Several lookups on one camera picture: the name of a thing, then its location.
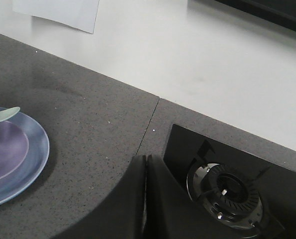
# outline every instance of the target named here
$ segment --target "gas stove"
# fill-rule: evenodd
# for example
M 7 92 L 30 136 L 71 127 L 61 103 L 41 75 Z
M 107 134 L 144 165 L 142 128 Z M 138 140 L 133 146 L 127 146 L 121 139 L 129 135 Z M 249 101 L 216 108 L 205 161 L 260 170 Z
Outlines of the gas stove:
M 163 160 L 194 213 L 218 226 L 202 238 L 296 238 L 296 173 L 178 125 Z
M 89 215 L 53 239 L 296 239 L 296 173 L 173 125 Z

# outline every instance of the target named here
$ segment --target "plate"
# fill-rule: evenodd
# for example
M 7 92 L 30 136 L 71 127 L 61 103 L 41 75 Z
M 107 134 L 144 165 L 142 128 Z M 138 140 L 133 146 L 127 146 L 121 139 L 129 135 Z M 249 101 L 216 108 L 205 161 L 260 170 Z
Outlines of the plate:
M 0 122 L 0 179 L 17 169 L 28 153 L 27 135 L 9 121 Z
M 28 138 L 28 152 L 24 161 L 0 178 L 0 204 L 23 192 L 42 172 L 49 156 L 49 140 L 43 127 L 33 118 L 19 112 L 8 122 L 19 127 Z

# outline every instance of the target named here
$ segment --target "kitchen counter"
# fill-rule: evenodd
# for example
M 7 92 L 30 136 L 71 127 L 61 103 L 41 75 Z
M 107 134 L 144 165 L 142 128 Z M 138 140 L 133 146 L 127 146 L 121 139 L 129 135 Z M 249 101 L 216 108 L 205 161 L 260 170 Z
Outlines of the kitchen counter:
M 50 138 L 37 180 L 0 206 L 0 239 L 48 239 L 92 211 L 135 154 L 163 154 L 178 123 L 296 171 L 296 152 L 0 35 L 0 106 Z

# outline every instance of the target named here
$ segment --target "stove burner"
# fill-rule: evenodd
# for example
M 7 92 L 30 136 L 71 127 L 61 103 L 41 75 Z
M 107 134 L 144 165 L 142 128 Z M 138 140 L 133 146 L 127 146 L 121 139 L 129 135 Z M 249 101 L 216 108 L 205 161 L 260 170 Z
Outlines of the stove burner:
M 263 206 L 252 181 L 223 164 L 193 165 L 187 176 L 190 198 L 211 216 L 235 229 L 252 229 L 260 222 Z

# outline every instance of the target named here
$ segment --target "purple plate center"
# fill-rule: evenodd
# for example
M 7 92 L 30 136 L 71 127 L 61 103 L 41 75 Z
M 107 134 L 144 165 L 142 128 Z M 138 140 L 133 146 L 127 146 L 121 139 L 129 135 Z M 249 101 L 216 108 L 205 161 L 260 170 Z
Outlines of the purple plate center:
M 0 122 L 0 179 L 23 163 L 28 152 L 28 138 L 9 121 Z

